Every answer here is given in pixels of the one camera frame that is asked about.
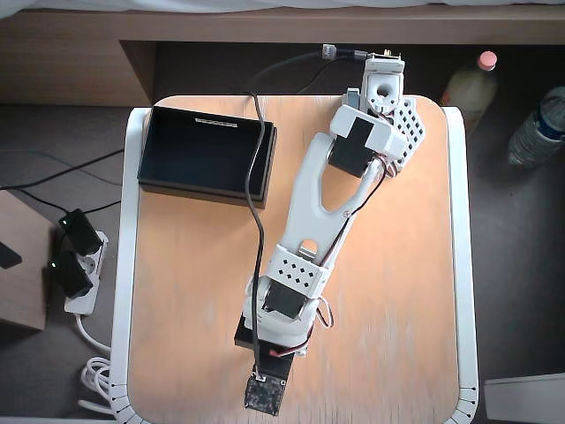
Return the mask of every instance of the black box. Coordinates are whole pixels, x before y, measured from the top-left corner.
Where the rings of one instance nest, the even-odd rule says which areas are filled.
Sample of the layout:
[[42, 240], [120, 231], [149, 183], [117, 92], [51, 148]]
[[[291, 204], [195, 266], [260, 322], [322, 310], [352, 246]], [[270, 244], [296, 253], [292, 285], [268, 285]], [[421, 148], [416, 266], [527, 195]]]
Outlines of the black box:
[[[246, 205], [245, 174], [259, 134], [257, 120], [154, 106], [139, 184], [148, 192]], [[273, 123], [265, 122], [249, 185], [258, 208], [267, 201], [275, 136]]]

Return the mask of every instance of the gray carpet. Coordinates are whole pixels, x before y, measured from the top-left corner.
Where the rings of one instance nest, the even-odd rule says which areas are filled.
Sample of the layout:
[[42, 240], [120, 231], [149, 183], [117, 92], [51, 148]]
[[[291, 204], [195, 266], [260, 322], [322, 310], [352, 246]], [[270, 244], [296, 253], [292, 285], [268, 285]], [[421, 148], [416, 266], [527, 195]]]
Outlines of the gray carpet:
[[[154, 98], [234, 93], [264, 65], [312, 48], [162, 43], [157, 53]], [[499, 92], [468, 140], [481, 380], [565, 371], [565, 314], [561, 306], [565, 297], [565, 158], [560, 155], [535, 171], [512, 170], [505, 163], [511, 133], [549, 88], [565, 83], [565, 51], [561, 47], [494, 49], [500, 58]], [[434, 100], [441, 95], [448, 76], [480, 52], [473, 46], [393, 50], [401, 50], [407, 61], [405, 92]], [[540, 70], [537, 64], [542, 62], [545, 65]], [[233, 65], [227, 70], [225, 63]], [[293, 65], [293, 72], [273, 73], [253, 89], [294, 93], [319, 65], [316, 61]], [[311, 93], [341, 93], [347, 86], [358, 86], [361, 74], [362, 65], [335, 64]], [[0, 148], [40, 149], [80, 163], [124, 145], [128, 114], [126, 108], [0, 106]], [[119, 181], [121, 160], [118, 156], [89, 170]], [[37, 156], [0, 154], [0, 183], [28, 181], [62, 168]], [[120, 195], [118, 187], [80, 173], [30, 191], [66, 208], [93, 208]], [[16, 195], [53, 222], [61, 215]], [[109, 343], [112, 323], [118, 219], [118, 207], [92, 214], [94, 227], [109, 236], [110, 248], [96, 309], [85, 325], [105, 343]], [[48, 328], [42, 333], [5, 324], [0, 327], [0, 416], [100, 418], [76, 406], [79, 396], [87, 396], [79, 386], [79, 370], [97, 352], [83, 342], [72, 318], [62, 312], [63, 301], [63, 294], [55, 287]], [[484, 402], [479, 404], [474, 422], [487, 422]]]

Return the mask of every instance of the bottle cap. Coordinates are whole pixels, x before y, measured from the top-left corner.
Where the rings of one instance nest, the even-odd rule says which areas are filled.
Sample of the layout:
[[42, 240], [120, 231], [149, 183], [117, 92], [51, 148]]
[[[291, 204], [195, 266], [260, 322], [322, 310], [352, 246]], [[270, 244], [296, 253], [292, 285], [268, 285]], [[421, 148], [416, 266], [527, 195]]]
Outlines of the bottle cap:
[[491, 71], [496, 66], [496, 55], [492, 51], [483, 51], [477, 60], [477, 65], [483, 71]]

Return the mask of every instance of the white robotic arm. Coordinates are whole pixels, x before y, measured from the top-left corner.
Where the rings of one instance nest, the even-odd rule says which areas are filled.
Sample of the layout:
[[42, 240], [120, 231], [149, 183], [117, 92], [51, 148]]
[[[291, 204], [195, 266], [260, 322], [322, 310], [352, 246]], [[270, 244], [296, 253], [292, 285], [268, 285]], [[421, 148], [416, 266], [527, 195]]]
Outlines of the white robotic arm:
[[[403, 68], [404, 61], [387, 51], [369, 55], [361, 93], [348, 90], [330, 123], [330, 134], [317, 133], [306, 151], [285, 232], [259, 279], [257, 331], [269, 369], [253, 373], [246, 407], [278, 414], [292, 356], [306, 353], [322, 292], [357, 211], [374, 193], [376, 188], [369, 194], [372, 184], [378, 187], [387, 175], [402, 170], [425, 136], [415, 99], [403, 97]], [[326, 210], [321, 200], [328, 164], [360, 177], [357, 191], [334, 211]], [[304, 246], [305, 240], [316, 244], [315, 252]], [[252, 279], [245, 288], [236, 343], [240, 333], [251, 328]], [[279, 368], [275, 360], [282, 358], [286, 362]]]

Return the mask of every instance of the wooden table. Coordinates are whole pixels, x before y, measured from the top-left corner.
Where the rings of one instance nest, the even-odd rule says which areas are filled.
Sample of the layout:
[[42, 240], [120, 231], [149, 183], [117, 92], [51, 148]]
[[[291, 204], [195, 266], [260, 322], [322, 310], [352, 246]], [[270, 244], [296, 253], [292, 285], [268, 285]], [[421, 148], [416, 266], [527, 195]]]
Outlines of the wooden table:
[[[267, 206], [260, 212], [264, 268], [283, 234], [305, 150], [316, 132], [328, 130], [340, 98], [260, 100], [278, 129]], [[158, 104], [255, 117], [244, 96], [171, 97]], [[252, 216], [239, 206], [140, 191], [135, 176], [145, 111], [137, 113], [137, 128], [128, 126], [126, 139], [112, 340], [110, 378], [117, 385], [112, 396], [119, 419], [436, 423], [462, 410], [465, 397], [474, 413], [476, 379], [462, 383], [457, 360], [453, 158], [442, 109], [418, 98], [426, 139], [407, 168], [359, 213], [324, 291], [336, 325], [316, 328], [307, 356], [295, 359], [278, 418], [244, 409], [253, 359], [233, 343], [255, 257]], [[336, 206], [357, 183], [327, 167], [324, 205]], [[474, 323], [471, 336], [474, 344]], [[471, 420], [471, 413], [462, 417]]]

